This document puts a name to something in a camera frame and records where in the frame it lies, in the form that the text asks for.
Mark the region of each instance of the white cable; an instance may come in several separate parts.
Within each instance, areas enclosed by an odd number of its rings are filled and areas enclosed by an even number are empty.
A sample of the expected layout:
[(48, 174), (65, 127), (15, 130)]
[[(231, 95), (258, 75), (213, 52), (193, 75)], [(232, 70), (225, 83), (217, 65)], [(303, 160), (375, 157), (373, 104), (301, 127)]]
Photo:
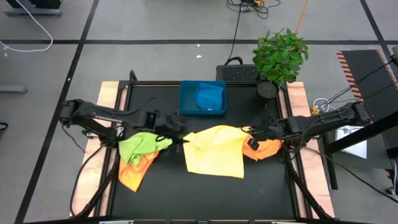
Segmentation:
[[(316, 103), (318, 100), (325, 100), (325, 102), (322, 103), (322, 104), (320, 104), (320, 105), (315, 106), (315, 103)], [(325, 103), (328, 105), (328, 108), (326, 108), (326, 111), (325, 111), (325, 112), (328, 112), (329, 109), (330, 109), (330, 105), (329, 105), (328, 99), (326, 99), (326, 98), (318, 98), (318, 99), (314, 100), (313, 103), (312, 103), (312, 106), (315, 107), (316, 109), (318, 109), (318, 106), (324, 105)]]
[(5, 49), (10, 49), (10, 50), (13, 50), (13, 51), (16, 51), (16, 52), (25, 52), (25, 53), (29, 53), (29, 52), (42, 52), (42, 51), (48, 50), (48, 49), (52, 46), (52, 42), (53, 42), (53, 39), (52, 39), (52, 36), (50, 35), (50, 33), (49, 33), (46, 29), (44, 29), (44, 27), (43, 27), (41, 24), (39, 24), (39, 22), (37, 22), (37, 20), (36, 20), (36, 19), (32, 16), (32, 14), (25, 8), (24, 5), (22, 5), (18, 0), (15, 0), (15, 1), (16, 1), (23, 9), (25, 9), (25, 11), (28, 13), (28, 15), (31, 16), (31, 18), (33, 19), (33, 21), (35, 21), (35, 22), (37, 23), (37, 25), (39, 25), (39, 26), (49, 35), (49, 37), (50, 37), (50, 39), (51, 39), (51, 43), (50, 43), (50, 45), (49, 45), (48, 47), (46, 47), (45, 49), (37, 49), (37, 50), (18, 50), (18, 49), (13, 49), (12, 47), (9, 47), (9, 46), (5, 45), (5, 44), (4, 44), (3, 42), (1, 42), (1, 41), (0, 41), (0, 44), (3, 45)]
[(397, 199), (397, 192), (396, 192), (396, 182), (397, 182), (397, 164), (394, 160), (392, 160), (392, 162), (394, 163), (394, 197)]

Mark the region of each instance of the black table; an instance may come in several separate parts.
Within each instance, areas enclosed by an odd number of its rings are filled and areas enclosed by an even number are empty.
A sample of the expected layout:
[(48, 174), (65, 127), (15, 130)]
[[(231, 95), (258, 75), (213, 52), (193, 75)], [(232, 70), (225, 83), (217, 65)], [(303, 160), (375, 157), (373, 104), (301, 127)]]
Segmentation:
[[(134, 85), (126, 106), (134, 110), (150, 97), (148, 110), (178, 111), (179, 85)], [(279, 99), (267, 109), (255, 95), (256, 84), (227, 85), (223, 116), (184, 116), (189, 131), (226, 124), (246, 126), (260, 114), (280, 118)], [(126, 137), (135, 132), (128, 130)], [(115, 181), (110, 215), (127, 219), (275, 220), (294, 219), (297, 205), (280, 156), (254, 162), (244, 157), (244, 179), (189, 173), (182, 149), (161, 151), (149, 167), (137, 193)]]

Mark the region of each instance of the black mat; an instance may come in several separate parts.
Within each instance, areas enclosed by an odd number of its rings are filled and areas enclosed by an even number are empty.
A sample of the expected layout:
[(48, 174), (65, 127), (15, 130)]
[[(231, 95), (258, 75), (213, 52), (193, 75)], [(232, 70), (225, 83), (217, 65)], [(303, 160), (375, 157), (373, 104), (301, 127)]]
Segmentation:
[[(185, 118), (190, 130), (212, 126), (249, 124), (264, 105), (256, 102), (255, 86), (227, 87), (227, 110), (220, 117)], [(149, 97), (149, 109), (178, 110), (179, 86), (134, 87), (130, 110)], [(277, 117), (276, 102), (268, 113)], [(142, 184), (134, 193), (117, 181), (111, 215), (128, 219), (255, 220), (294, 217), (285, 165), (279, 157), (254, 162), (244, 158), (244, 179), (192, 174), (187, 172), (183, 151), (162, 151), (149, 167)]]
[[(355, 81), (384, 64), (379, 52), (376, 50), (352, 50), (343, 51), (342, 53)], [(391, 84), (393, 84), (392, 78), (385, 68), (368, 76), (362, 83), (358, 84), (359, 92), (364, 98), (364, 105), (376, 119), (383, 118), (398, 110), (398, 91), (395, 86), (391, 86), (375, 96), (366, 97)], [(386, 148), (398, 146), (397, 135), (398, 128), (395, 127), (368, 139), (367, 159), (358, 158), (343, 152), (335, 153), (333, 158), (348, 166), (391, 169)], [(329, 133), (329, 137), (330, 139), (335, 139), (335, 134)]]

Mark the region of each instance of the blue plastic bin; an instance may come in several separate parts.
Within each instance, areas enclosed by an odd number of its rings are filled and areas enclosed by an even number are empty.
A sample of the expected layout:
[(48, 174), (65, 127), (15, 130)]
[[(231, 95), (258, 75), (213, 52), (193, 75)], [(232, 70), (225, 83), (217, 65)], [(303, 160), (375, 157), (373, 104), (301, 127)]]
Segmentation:
[[(203, 110), (197, 106), (195, 92), (201, 83), (223, 88), (223, 100), (220, 110)], [(223, 114), (226, 111), (226, 85), (224, 81), (181, 81), (180, 84), (180, 113), (181, 114)]]

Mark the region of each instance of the plant pot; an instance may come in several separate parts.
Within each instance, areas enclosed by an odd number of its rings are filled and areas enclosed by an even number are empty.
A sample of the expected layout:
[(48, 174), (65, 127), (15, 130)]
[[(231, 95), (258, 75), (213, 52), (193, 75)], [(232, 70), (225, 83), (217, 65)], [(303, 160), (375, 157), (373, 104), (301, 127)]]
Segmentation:
[(279, 86), (268, 80), (261, 80), (257, 83), (256, 95), (257, 97), (267, 103), (269, 100), (274, 99), (279, 92)]

